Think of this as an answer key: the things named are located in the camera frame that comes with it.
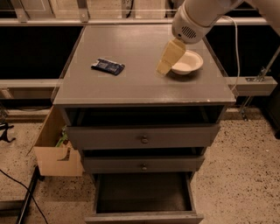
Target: cable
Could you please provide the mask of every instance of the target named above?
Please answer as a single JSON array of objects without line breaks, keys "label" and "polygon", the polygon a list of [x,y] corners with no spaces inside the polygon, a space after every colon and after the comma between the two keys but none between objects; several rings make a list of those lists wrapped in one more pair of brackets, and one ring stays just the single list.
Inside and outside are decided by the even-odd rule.
[{"label": "cable", "polygon": [[237,23],[231,17],[223,16],[223,18],[233,21],[234,26],[235,26],[235,52],[236,52],[236,60],[237,60],[237,78],[236,78],[234,86],[231,88],[231,91],[233,91],[236,88],[238,79],[240,77],[240,60],[239,60],[239,52],[238,52],[238,28],[237,28]]},{"label": "cable", "polygon": [[34,199],[32,193],[30,192],[30,190],[28,189],[28,187],[25,186],[23,183],[19,182],[18,180],[14,179],[13,177],[9,176],[7,173],[5,173],[4,171],[2,171],[1,169],[0,169],[0,172],[1,172],[3,175],[5,175],[7,178],[12,179],[13,181],[17,182],[18,184],[20,184],[21,186],[23,186],[23,187],[27,190],[27,192],[31,195],[31,198],[33,199],[33,201],[34,201],[34,203],[35,203],[37,209],[38,209],[38,210],[40,211],[40,213],[42,214],[42,216],[43,216],[43,218],[44,218],[44,220],[45,220],[45,223],[48,224],[48,222],[47,222],[47,220],[46,220],[46,217],[45,217],[44,214],[42,213],[41,209],[39,208],[39,206],[38,206],[36,200]]},{"label": "cable", "polygon": [[133,9],[133,3],[134,3],[134,0],[130,0],[130,1],[131,1],[131,6],[130,6],[129,13],[126,15],[126,18],[129,18],[129,17],[130,17],[130,14],[131,14],[132,9]]}]

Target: gray tabletop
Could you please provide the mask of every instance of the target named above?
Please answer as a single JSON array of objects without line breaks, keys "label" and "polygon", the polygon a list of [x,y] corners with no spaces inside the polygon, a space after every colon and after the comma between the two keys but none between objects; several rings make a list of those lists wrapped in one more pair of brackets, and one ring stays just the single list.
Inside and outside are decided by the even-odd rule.
[{"label": "gray tabletop", "polygon": [[[87,26],[54,104],[96,105],[232,104],[235,97],[203,41],[188,45],[199,53],[203,67],[187,76],[166,76],[157,64],[167,42],[173,39],[170,24],[116,24]],[[96,71],[99,58],[125,65],[118,75]]]}]

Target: black cable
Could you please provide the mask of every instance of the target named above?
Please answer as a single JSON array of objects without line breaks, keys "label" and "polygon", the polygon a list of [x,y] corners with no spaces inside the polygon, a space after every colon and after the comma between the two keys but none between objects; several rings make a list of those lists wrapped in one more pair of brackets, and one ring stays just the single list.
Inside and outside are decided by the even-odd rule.
[{"label": "black cable", "polygon": [[1,172],[3,175],[5,175],[7,178],[12,179],[13,181],[17,182],[18,184],[20,184],[21,186],[23,186],[23,187],[27,190],[27,192],[31,195],[31,198],[33,199],[33,201],[34,201],[34,203],[35,203],[37,209],[38,209],[38,210],[40,211],[40,213],[42,214],[42,216],[43,216],[43,218],[44,218],[44,220],[45,220],[45,223],[48,224],[48,222],[47,222],[47,220],[46,220],[46,217],[45,217],[44,214],[42,213],[41,209],[39,208],[39,206],[38,206],[36,200],[34,199],[32,193],[30,192],[30,190],[28,189],[28,187],[25,186],[23,183],[19,182],[18,180],[14,179],[13,177],[9,176],[7,173],[5,173],[4,171],[2,171],[1,169],[0,169],[0,172]]},{"label": "black cable", "polygon": [[130,14],[131,14],[132,9],[133,9],[133,3],[134,3],[134,0],[131,0],[131,6],[130,6],[129,14],[126,15],[126,18],[130,17]]}]

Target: cabinet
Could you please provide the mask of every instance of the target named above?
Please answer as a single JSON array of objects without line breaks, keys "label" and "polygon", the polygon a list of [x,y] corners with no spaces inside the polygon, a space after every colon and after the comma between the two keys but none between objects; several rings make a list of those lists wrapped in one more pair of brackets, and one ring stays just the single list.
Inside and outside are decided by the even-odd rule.
[{"label": "cabinet", "polygon": [[[93,177],[87,223],[199,223],[189,182],[235,103],[206,44],[191,75],[161,76],[170,24],[88,25],[53,102]],[[91,70],[98,58],[125,65],[118,76]]]}]

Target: empty drawer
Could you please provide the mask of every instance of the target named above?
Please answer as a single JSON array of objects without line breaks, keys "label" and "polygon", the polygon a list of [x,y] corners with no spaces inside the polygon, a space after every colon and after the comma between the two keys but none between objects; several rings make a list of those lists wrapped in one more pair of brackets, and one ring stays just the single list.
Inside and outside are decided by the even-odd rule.
[{"label": "empty drawer", "polygon": [[86,223],[200,223],[186,173],[99,175]]},{"label": "empty drawer", "polygon": [[219,124],[202,127],[68,127],[74,148],[131,149],[210,146]]}]

